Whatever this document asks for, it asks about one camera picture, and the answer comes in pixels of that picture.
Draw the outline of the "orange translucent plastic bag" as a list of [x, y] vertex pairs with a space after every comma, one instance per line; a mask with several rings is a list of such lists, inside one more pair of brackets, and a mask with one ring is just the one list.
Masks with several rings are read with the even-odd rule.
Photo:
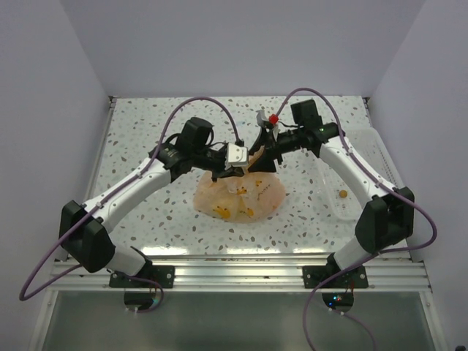
[[193, 198], [196, 211], [232, 223], [251, 223], [273, 214], [286, 198], [286, 189], [273, 173], [250, 173], [212, 180], [206, 171]]

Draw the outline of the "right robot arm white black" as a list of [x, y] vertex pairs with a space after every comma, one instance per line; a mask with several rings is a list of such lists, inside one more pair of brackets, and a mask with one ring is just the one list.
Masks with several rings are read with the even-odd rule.
[[409, 238], [413, 233], [414, 194], [384, 179], [351, 146], [335, 122], [324, 123], [314, 100], [291, 107], [295, 125], [279, 131], [279, 118], [257, 112], [260, 133], [249, 153], [259, 152], [248, 170], [274, 173], [283, 155], [299, 149], [312, 152], [330, 166], [350, 188], [362, 207], [354, 237], [339, 251], [330, 254], [325, 277], [334, 287], [352, 278], [351, 268], [363, 260]]

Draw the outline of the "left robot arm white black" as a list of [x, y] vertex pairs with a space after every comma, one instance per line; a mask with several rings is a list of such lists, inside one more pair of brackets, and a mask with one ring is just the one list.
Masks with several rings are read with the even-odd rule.
[[137, 249], [116, 246], [110, 233], [148, 196], [194, 168], [207, 170], [214, 178], [242, 176], [249, 161], [244, 142], [223, 142], [213, 149], [207, 143], [213, 133], [211, 123], [193, 117], [117, 184], [83, 204], [68, 202], [61, 210], [61, 247], [89, 273], [107, 268], [125, 273], [136, 287], [146, 286], [152, 277], [149, 259]]

